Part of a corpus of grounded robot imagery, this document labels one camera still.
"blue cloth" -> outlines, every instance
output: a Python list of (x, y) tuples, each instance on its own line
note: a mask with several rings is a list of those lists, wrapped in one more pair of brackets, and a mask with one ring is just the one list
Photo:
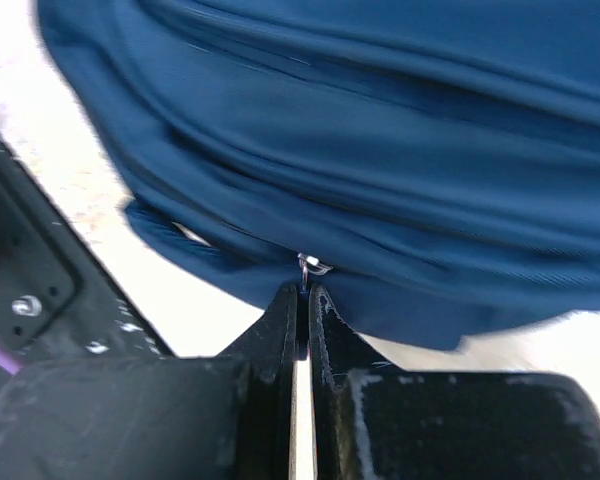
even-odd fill
[(600, 0), (38, 13), (134, 230), (230, 294), (266, 306), (304, 252), (354, 328), (440, 349), (600, 310)]

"purple wire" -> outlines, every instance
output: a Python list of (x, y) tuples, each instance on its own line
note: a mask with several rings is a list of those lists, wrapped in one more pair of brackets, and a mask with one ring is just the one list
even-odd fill
[(23, 367), (13, 355), (0, 348), (0, 368), (10, 375), (15, 375)]

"purple cable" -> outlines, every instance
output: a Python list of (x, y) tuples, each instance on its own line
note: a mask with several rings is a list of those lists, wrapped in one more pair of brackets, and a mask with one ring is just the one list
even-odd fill
[(23, 367), (13, 355), (0, 348), (0, 368), (10, 375), (15, 375)]

